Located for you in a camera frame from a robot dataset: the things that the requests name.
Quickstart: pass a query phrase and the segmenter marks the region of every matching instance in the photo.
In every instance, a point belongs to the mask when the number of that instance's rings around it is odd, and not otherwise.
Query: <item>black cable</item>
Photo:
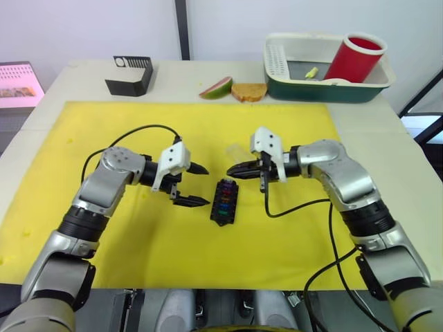
[[[80,183],[83,183],[83,180],[84,180],[84,174],[86,173],[86,167],[88,167],[88,163],[89,163],[89,161],[91,160],[91,158],[94,157],[96,154],[99,154],[100,152],[103,152],[104,150],[106,150],[106,149],[100,149],[100,150],[97,150],[97,151],[93,152],[92,154],[90,154],[90,155],[88,156],[88,158],[86,158],[86,160],[85,160],[85,162],[84,162],[84,164],[83,164],[83,169],[82,169],[82,180],[80,181]]]
[[[264,210],[266,211],[266,214],[268,215],[269,218],[278,218],[279,216],[284,216],[288,213],[297,211],[303,207],[312,205],[312,204],[317,204],[317,203],[323,203],[323,202],[330,202],[329,199],[316,199],[315,201],[310,201],[310,202],[306,202],[300,205],[297,205],[296,207],[293,207],[289,210],[286,210],[284,212],[280,212],[277,214],[272,214],[269,211],[269,180],[268,180],[268,173],[264,172]]]
[[[327,332],[327,329],[323,326],[323,324],[320,322],[320,320],[315,316],[314,310],[312,309],[311,300],[309,298],[309,287],[311,286],[312,282],[324,273],[325,271],[329,270],[330,268],[333,268],[335,265],[339,264],[339,262],[344,261],[345,259],[351,257],[355,252],[357,251],[356,248],[351,249],[346,255],[343,255],[342,257],[338,258],[336,261],[333,261],[332,263],[327,264],[326,266],[322,267],[320,270],[315,272],[312,277],[310,277],[305,284],[305,288],[303,289],[303,298],[305,299],[305,305],[307,312],[309,314],[309,319],[311,320],[312,325],[312,331],[317,332],[316,326],[320,328],[321,331]]]
[[[117,144],[118,142],[120,142],[123,138],[125,138],[126,136],[131,135],[132,133],[135,133],[136,131],[142,130],[142,129],[146,129],[146,128],[163,128],[166,130],[169,130],[170,132],[172,132],[176,137],[180,137],[179,133],[177,133],[173,128],[168,127],[168,126],[164,126],[163,124],[147,124],[145,126],[141,126],[135,129],[132,129],[130,131],[128,131],[127,133],[124,133],[122,136],[120,136],[119,138],[117,138],[115,141],[113,141],[111,143],[111,145],[109,147],[113,147],[115,144]]]
[[[335,243],[334,233],[332,231],[332,204],[329,205],[328,219],[329,219],[329,236],[331,238],[332,250],[334,251],[334,257],[335,257],[335,260],[337,261],[338,260],[338,252],[337,252],[337,247],[336,247],[336,243]],[[385,330],[386,332],[394,332],[392,329],[388,328],[385,324],[383,324],[376,317],[374,317],[374,315],[371,314],[365,308],[365,306],[362,305],[362,303],[360,303],[360,301],[357,298],[355,298],[354,294],[352,294],[351,290],[349,289],[349,287],[347,285],[345,277],[343,276],[343,271],[341,270],[340,262],[337,262],[337,270],[338,270],[338,275],[340,276],[340,279],[341,279],[341,283],[343,284],[343,287],[345,287],[346,293],[349,295],[349,297],[355,303],[355,305],[358,306],[358,308],[365,315],[367,315],[375,324],[380,326],[383,330]]]
[[[177,132],[176,132],[173,128],[171,128],[171,127],[165,126],[165,125],[163,125],[163,124],[162,124],[162,125],[161,125],[161,124],[147,124],[147,125],[145,125],[145,126],[137,127],[137,128],[135,128],[135,129],[132,129],[132,130],[128,131],[127,133],[124,133],[122,136],[119,136],[116,140],[114,140],[114,141],[110,144],[110,146],[108,146],[108,147],[113,147],[115,144],[117,144],[118,142],[120,142],[123,138],[125,138],[125,137],[131,135],[132,133],[135,133],[136,131],[139,131],[139,130],[142,130],[142,129],[146,129],[146,128],[162,128],[162,129],[166,129],[166,130],[169,130],[170,132],[172,132],[172,133],[175,135],[175,138],[180,138],[179,133],[177,133]],[[83,164],[82,176],[81,176],[81,182],[80,182],[80,183],[83,183],[83,181],[84,181],[84,175],[85,175],[85,173],[86,173],[86,168],[87,168],[88,163],[89,163],[89,161],[91,160],[91,158],[94,157],[96,154],[99,154],[100,152],[103,152],[104,150],[106,150],[106,148],[105,148],[105,149],[97,150],[97,151],[93,152],[92,154],[90,154],[90,155],[88,156],[88,158],[86,159],[86,161],[85,161],[84,164]]]

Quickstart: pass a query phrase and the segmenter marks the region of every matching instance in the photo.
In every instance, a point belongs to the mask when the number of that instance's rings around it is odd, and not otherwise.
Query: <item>white table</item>
[[[198,94],[228,75],[236,82],[264,82],[262,62],[161,61],[154,62],[146,95],[109,93],[105,79],[138,80],[142,72],[116,68],[112,61],[84,60],[71,62],[60,73],[0,157],[0,221],[66,101],[236,103],[232,96],[211,101]],[[288,102],[266,96],[261,103]],[[443,185],[422,150],[381,95],[365,104],[329,103],[327,107],[348,154],[370,172],[433,280],[443,281]]]

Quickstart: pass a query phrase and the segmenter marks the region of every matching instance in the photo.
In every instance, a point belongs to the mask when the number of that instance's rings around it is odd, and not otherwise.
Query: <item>gray cable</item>
[[[353,290],[355,296],[358,297],[358,299],[360,300],[360,302],[362,303],[362,305],[364,305],[366,307],[366,309],[371,313],[371,315],[375,316],[374,313],[372,312],[371,308],[368,306],[368,304],[365,302],[365,300],[360,296],[359,292],[357,292],[356,290]],[[377,325],[377,327],[379,328],[380,332],[385,332],[385,330],[383,330],[380,326]]]

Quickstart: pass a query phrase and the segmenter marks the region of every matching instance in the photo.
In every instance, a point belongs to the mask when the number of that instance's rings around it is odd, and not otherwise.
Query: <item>colored fuse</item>
[[[219,226],[234,223],[235,208],[237,206],[238,185],[231,179],[222,179],[217,183],[213,208],[210,219]]]

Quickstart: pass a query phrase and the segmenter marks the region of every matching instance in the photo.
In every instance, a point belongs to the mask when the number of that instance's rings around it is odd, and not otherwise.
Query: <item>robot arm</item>
[[[281,146],[277,135],[260,127],[251,138],[251,152],[259,158],[233,166],[228,175],[260,177],[262,191],[265,181],[286,182],[291,176],[320,181],[361,251],[356,261],[367,287],[377,299],[389,301],[399,329],[441,331],[443,292],[430,288],[426,265],[364,168],[333,140],[292,147],[289,152]]]
[[[183,142],[165,149],[159,163],[124,147],[106,149],[96,170],[83,182],[57,230],[52,231],[21,288],[22,304],[0,327],[0,332],[74,332],[73,312],[87,301],[96,268],[92,258],[109,218],[126,185],[148,185],[170,195],[175,205],[201,206],[197,196],[177,190],[181,172],[208,174],[190,162]]]

